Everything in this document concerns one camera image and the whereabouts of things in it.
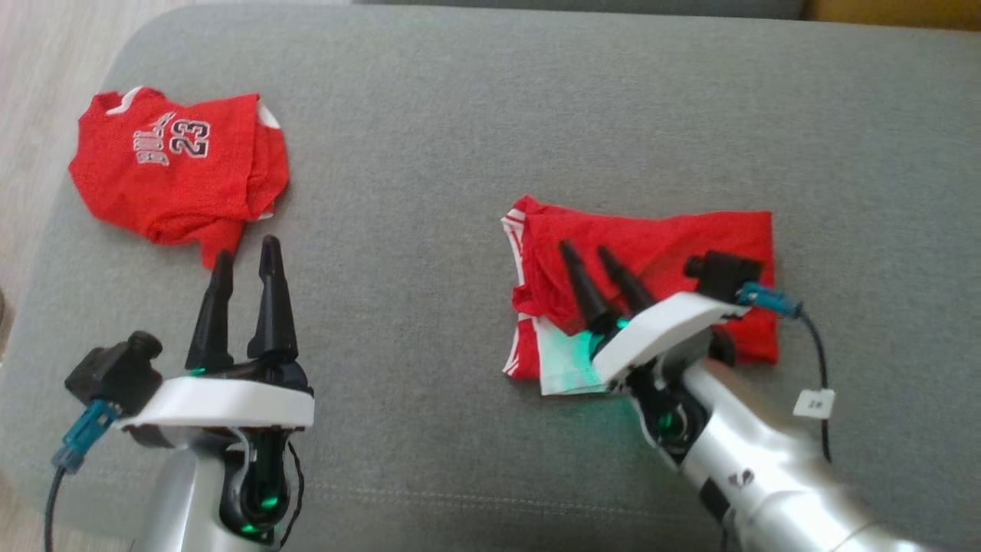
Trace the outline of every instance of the wooden floor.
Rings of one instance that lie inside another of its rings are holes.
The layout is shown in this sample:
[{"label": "wooden floor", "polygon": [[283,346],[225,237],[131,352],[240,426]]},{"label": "wooden floor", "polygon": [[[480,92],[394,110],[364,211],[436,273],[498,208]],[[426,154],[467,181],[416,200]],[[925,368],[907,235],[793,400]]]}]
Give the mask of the wooden floor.
[{"label": "wooden floor", "polygon": [[[199,3],[204,2],[0,0],[0,290],[7,303],[0,354],[25,295],[54,191],[75,152],[78,116],[130,35],[157,15]],[[40,516],[0,473],[0,547],[39,551],[40,534]],[[59,529],[55,550],[117,552],[129,550],[129,543]]]}]

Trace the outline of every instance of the folded red garment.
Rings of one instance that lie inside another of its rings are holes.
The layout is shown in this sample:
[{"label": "folded red garment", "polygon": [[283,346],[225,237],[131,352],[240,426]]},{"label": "folded red garment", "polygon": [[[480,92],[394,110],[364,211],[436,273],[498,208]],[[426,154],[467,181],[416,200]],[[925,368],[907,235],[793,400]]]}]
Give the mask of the folded red garment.
[{"label": "folded red garment", "polygon": [[144,86],[92,98],[69,172],[93,216],[155,244],[200,242],[209,269],[235,253],[245,222],[272,214],[289,179],[258,94],[184,106]]},{"label": "folded red garment", "polygon": [[[518,252],[524,283],[514,289],[514,308],[529,316],[547,317],[567,335],[585,327],[559,251],[562,241],[572,243],[599,289],[621,308],[624,305],[617,289],[606,278],[595,254],[599,246],[610,248],[657,299],[693,291],[696,281],[683,274],[685,261],[711,249],[762,261],[761,283],[768,287],[774,284],[772,217],[768,211],[632,219],[543,205],[529,195],[515,202],[514,208],[524,213]],[[776,318],[771,313],[755,308],[742,320],[727,323],[726,330],[736,343],[739,361],[777,362]],[[517,345],[528,349],[528,357],[537,355],[531,351],[534,340],[519,340]],[[527,369],[522,371],[522,377],[532,376]]]}]

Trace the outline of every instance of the black cable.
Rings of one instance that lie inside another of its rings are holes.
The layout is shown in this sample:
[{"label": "black cable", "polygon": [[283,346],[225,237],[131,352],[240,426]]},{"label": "black cable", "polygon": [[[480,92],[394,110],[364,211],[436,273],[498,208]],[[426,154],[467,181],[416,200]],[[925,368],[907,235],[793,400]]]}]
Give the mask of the black cable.
[{"label": "black cable", "polygon": [[[817,326],[807,316],[807,313],[803,310],[800,312],[800,321],[807,326],[807,331],[810,332],[810,337],[814,340],[814,348],[817,349],[817,365],[818,369],[821,371],[821,389],[828,388],[828,360],[824,356],[824,343],[821,341],[821,334],[817,332]],[[831,443],[828,439],[828,420],[827,418],[821,420],[821,451],[824,453],[824,459],[829,463],[831,462]]]},{"label": "black cable", "polygon": [[65,478],[65,469],[55,469],[55,477],[51,480],[51,490],[48,491],[48,503],[44,507],[44,551],[54,552],[54,517],[55,501],[58,500],[58,490],[61,488],[62,479]]},{"label": "black cable", "polygon": [[280,549],[286,545],[286,540],[289,538],[289,534],[293,532],[293,524],[296,523],[296,519],[300,517],[300,510],[303,509],[303,486],[305,484],[303,479],[303,469],[300,467],[300,457],[296,456],[296,449],[293,448],[291,442],[286,442],[286,446],[289,448],[289,453],[293,455],[293,465],[296,467],[296,508],[293,509],[293,515],[289,518],[289,523],[286,524],[286,532],[283,533],[283,539],[280,540]]}]

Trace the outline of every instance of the brown object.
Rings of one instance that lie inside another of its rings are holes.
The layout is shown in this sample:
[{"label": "brown object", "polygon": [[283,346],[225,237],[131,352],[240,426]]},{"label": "brown object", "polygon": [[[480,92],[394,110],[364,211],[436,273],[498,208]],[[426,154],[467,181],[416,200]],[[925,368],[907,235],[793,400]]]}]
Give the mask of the brown object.
[{"label": "brown object", "polygon": [[981,0],[808,0],[811,21],[981,30]]}]

